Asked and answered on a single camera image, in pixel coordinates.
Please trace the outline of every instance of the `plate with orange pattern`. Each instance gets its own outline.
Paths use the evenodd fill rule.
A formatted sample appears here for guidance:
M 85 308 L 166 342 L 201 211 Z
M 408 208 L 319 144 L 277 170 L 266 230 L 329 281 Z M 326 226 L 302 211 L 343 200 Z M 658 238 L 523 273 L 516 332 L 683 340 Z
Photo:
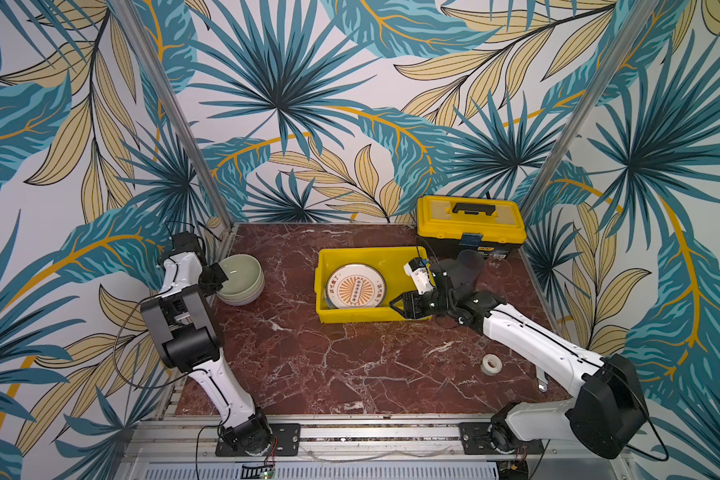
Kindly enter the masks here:
M 326 302 L 331 308 L 375 308 L 386 294 L 382 274 L 365 264 L 339 267 L 326 284 Z

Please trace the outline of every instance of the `red marble table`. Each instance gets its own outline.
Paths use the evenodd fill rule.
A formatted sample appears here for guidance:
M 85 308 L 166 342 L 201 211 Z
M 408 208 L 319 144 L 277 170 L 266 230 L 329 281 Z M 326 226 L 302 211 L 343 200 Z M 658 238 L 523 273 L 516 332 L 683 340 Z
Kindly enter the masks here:
M 506 346 L 450 319 L 322 324 L 314 279 L 324 248 L 413 245 L 415 230 L 396 225 L 244 224 L 232 248 L 261 262 L 266 286 L 246 306 L 216 302 L 224 354 L 240 384 L 268 414 L 487 413 L 508 402 L 568 398 L 554 381 L 542 394 L 534 366 Z M 549 326 L 517 253 L 487 263 L 489 289 Z M 496 376 L 480 370 L 501 358 Z M 216 414 L 188 379 L 177 415 Z

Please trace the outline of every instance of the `tropical leaf wallpaper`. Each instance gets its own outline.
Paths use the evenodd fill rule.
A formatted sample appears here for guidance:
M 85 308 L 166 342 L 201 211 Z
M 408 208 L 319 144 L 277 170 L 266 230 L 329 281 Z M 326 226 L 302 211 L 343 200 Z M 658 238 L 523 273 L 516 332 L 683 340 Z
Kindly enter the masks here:
M 425 194 L 521 199 L 634 3 L 208 0 L 157 47 L 234 220 L 410 223 Z
M 636 364 L 643 477 L 720 479 L 720 2 L 659 2 L 578 133 L 525 252 L 560 332 Z
M 180 91 L 189 7 L 136 6 Z M 0 2 L 0 478 L 112 478 L 160 396 L 114 360 L 132 382 L 166 380 L 128 315 L 160 288 L 172 233 L 220 253 L 209 205 L 105 1 Z

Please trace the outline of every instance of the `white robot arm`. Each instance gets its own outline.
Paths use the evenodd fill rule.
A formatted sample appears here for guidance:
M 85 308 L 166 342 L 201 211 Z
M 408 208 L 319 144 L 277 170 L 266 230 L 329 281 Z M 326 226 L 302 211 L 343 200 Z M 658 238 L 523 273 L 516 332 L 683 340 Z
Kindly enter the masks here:
M 163 255 L 163 287 L 144 302 L 141 315 L 160 359 L 195 379 L 221 415 L 220 437 L 232 450 L 262 455 L 272 430 L 261 409 L 224 360 L 224 337 L 206 297 L 227 280 L 219 264 L 207 265 L 197 236 L 172 236 L 173 250 Z
M 462 267 L 450 265 L 455 266 L 452 274 Z M 598 456 L 615 458 L 647 420 L 643 392 L 629 360 L 620 355 L 605 359 L 548 331 L 492 293 L 475 292 L 474 276 L 479 270 L 470 277 L 461 268 L 463 278 L 457 279 L 459 274 L 449 275 L 447 267 L 430 272 L 423 259 L 412 260 L 404 270 L 416 290 L 390 302 L 404 318 L 450 316 L 530 360 L 573 397 L 502 408 L 491 418 L 492 448 L 514 452 L 524 442 L 540 438 L 578 440 Z

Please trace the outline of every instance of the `roll of tape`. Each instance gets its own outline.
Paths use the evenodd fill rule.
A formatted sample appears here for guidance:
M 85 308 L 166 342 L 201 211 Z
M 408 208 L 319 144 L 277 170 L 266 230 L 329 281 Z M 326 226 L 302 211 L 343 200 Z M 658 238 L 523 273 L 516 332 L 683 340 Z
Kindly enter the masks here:
M 482 370 L 485 375 L 496 375 L 501 371 L 501 360 L 493 353 L 489 353 L 483 357 L 480 370 Z

